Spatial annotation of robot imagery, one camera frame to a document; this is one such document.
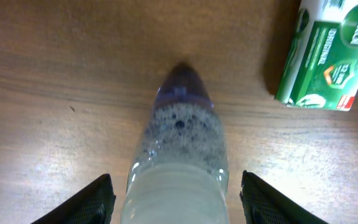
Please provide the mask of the clear purple soap bottle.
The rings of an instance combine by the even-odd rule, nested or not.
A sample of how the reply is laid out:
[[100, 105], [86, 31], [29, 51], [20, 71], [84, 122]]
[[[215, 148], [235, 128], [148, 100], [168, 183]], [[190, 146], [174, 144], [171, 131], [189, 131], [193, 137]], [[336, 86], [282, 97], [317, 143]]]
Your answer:
[[228, 223], [225, 135], [198, 72], [185, 62], [155, 98], [127, 177], [122, 223]]

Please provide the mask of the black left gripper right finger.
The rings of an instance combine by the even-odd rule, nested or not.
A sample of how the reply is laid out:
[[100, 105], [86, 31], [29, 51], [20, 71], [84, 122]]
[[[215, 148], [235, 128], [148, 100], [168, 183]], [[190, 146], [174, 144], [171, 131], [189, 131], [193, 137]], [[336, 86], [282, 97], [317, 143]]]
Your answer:
[[252, 172], [242, 173], [239, 194], [250, 224], [327, 224]]

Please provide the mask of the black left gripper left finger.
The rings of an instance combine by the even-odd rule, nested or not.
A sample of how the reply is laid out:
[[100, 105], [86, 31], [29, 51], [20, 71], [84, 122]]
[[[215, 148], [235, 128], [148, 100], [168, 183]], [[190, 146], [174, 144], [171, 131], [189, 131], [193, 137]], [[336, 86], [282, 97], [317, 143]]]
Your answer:
[[115, 201], [111, 176], [103, 174], [35, 223], [110, 224]]

